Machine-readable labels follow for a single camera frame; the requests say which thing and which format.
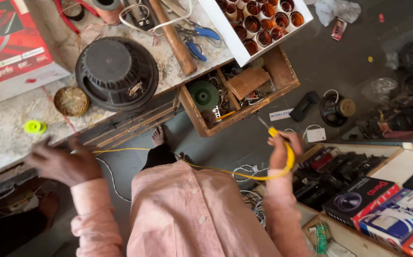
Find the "shirt sleeve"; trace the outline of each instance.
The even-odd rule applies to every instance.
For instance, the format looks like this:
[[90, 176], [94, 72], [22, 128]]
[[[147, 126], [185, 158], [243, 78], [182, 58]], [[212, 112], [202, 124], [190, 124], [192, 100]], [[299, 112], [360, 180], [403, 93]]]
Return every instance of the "shirt sleeve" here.
[[78, 257], [122, 257], [122, 238], [114, 220], [105, 179], [90, 180], [70, 188], [78, 215], [72, 233], [79, 237]]
[[[269, 170], [269, 175], [282, 172]], [[267, 181], [264, 209], [267, 231], [283, 257], [312, 257], [301, 230], [301, 214], [295, 207], [292, 174]]]

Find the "wooden hammer handle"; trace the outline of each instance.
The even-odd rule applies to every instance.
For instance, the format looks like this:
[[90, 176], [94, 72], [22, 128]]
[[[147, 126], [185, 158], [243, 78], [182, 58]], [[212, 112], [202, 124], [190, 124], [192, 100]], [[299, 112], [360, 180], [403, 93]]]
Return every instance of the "wooden hammer handle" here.
[[[160, 5], [159, 0], [149, 0], [149, 4], [161, 24], [170, 21]], [[171, 25], [167, 25], [163, 26], [162, 30], [183, 73], [187, 76], [196, 72], [197, 64], [195, 64], [192, 55], [187, 50], [185, 43], [179, 38], [175, 29]]]

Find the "blue pliers handle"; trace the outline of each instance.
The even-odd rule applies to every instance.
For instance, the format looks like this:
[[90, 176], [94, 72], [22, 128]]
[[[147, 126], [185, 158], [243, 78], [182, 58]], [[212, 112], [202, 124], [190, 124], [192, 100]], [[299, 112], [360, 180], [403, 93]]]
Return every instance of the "blue pliers handle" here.
[[195, 31], [197, 32], [199, 36], [209, 37], [215, 40], [221, 39], [221, 37], [219, 37], [219, 35], [216, 32], [214, 32], [213, 30], [204, 28], [204, 27], [195, 26]]
[[206, 56], [204, 56], [201, 52], [201, 50], [199, 50], [199, 48], [197, 47], [197, 45], [193, 42], [192, 38], [188, 38], [186, 41], [186, 45], [187, 47], [189, 47], [190, 51], [192, 52], [192, 54], [194, 56], [196, 56], [198, 59], [202, 60], [202, 61], [206, 61]]

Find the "shirt button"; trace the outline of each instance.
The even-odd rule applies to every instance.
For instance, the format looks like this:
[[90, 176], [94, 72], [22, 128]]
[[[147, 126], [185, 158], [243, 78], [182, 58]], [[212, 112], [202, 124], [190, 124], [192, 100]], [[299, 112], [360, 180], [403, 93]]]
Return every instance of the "shirt button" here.
[[206, 218], [205, 216], [201, 216], [199, 219], [199, 223], [202, 224], [203, 222], [205, 222]]

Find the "pink shirt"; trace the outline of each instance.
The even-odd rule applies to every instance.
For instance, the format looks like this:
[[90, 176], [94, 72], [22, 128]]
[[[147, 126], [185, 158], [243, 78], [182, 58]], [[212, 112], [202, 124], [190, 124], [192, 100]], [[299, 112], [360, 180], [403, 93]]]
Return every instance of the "pink shirt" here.
[[[78, 257], [122, 256], [107, 182], [71, 188], [78, 216]], [[132, 180], [129, 257], [312, 257], [301, 231], [290, 175], [267, 182], [267, 231], [243, 202], [235, 180], [182, 161], [140, 172]]]

